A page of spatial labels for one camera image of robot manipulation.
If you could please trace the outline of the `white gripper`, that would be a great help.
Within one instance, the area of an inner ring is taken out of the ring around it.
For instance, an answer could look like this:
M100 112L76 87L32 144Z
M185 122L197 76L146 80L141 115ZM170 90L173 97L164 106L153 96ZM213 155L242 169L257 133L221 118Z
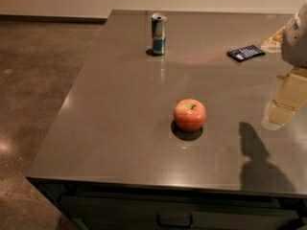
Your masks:
M276 77L271 99L264 109L263 128L278 130L307 103L307 3L302 4L286 27L261 45L261 50L281 52L282 59L295 66L286 76Z

